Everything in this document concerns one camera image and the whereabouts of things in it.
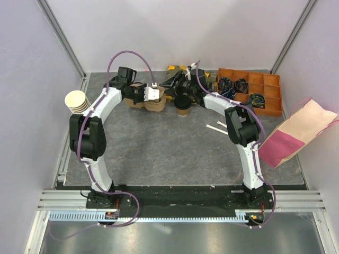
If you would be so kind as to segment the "black plastic cup lid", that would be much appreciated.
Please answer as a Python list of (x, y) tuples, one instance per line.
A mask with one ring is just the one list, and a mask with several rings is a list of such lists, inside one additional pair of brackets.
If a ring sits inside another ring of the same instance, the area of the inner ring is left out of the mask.
[(179, 95), (174, 100), (174, 106), (178, 110), (187, 110), (191, 107), (192, 101), (187, 95)]

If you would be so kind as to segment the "brown paper coffee cup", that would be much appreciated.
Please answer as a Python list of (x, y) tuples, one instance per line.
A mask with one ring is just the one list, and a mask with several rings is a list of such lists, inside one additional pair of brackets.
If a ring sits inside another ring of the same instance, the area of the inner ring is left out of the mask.
[(176, 108), (176, 112), (179, 116), (184, 117), (189, 114), (190, 108)]

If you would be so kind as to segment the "beige pink paper bag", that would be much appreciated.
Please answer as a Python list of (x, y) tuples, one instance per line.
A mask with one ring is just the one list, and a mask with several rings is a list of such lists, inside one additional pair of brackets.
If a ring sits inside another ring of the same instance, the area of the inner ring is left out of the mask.
[(289, 118), (278, 125), (258, 149), (259, 157), (273, 168), (294, 157), (328, 127), (338, 114), (307, 98), (297, 104)]

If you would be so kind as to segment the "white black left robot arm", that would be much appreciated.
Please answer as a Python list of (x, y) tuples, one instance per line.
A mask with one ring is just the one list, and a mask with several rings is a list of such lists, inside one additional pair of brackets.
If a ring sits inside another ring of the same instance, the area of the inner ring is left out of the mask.
[(91, 179), (86, 208), (112, 208), (117, 204), (115, 186), (105, 162), (106, 136), (104, 122), (124, 99), (144, 100), (146, 84), (133, 86), (137, 71), (119, 67), (117, 75), (108, 80), (94, 103), (83, 113), (69, 119), (69, 145), (79, 162), (83, 163)]

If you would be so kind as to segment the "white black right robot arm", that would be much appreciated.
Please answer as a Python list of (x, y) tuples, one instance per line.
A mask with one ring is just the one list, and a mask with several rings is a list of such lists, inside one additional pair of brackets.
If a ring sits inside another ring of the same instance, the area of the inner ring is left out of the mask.
[(188, 108), (191, 100), (196, 104), (225, 116), (228, 136), (236, 145), (243, 168), (242, 200), (246, 207), (273, 208), (274, 194), (271, 185), (263, 178), (258, 156), (259, 135), (263, 129), (252, 103), (237, 102), (212, 92), (206, 83), (202, 69), (179, 70), (173, 77), (161, 83), (165, 91), (174, 97), (178, 109)]

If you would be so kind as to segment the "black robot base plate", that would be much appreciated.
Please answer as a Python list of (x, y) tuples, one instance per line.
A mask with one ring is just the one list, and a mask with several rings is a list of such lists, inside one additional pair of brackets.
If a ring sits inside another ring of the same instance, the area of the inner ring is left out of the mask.
[(236, 210), (267, 211), (264, 206), (249, 207), (242, 199), (243, 186), (127, 186), (115, 187), (121, 215), (146, 216), (231, 216)]

